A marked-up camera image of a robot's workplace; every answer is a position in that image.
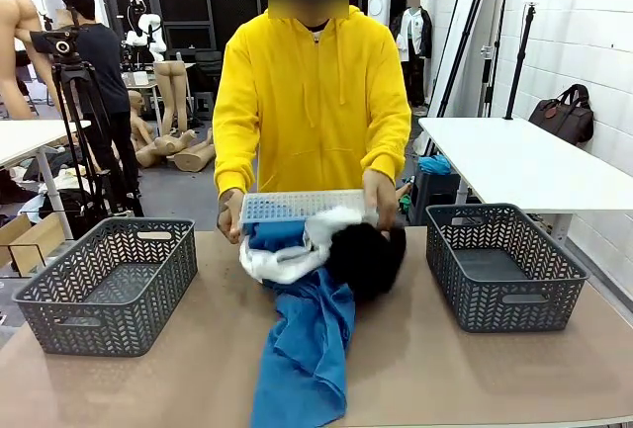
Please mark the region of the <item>person's left hand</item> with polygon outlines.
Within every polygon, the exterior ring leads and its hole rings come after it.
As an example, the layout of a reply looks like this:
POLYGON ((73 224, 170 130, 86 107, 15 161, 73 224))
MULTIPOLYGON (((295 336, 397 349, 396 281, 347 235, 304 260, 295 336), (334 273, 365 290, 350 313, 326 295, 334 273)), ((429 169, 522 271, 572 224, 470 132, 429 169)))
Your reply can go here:
POLYGON ((363 174, 363 191, 366 209, 378 215, 377 227, 389 230, 398 210, 394 183, 384 173, 367 169, 363 174))

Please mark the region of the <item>person's right hand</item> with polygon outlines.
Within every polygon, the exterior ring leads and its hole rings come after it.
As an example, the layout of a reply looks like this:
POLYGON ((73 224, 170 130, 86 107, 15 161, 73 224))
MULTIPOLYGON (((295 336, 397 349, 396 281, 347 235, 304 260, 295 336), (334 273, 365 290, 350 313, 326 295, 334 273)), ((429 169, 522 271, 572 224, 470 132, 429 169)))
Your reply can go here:
POLYGON ((244 193, 238 188, 226 190, 219 197, 217 228, 231 244, 237 244, 241 237, 243 199, 244 193))

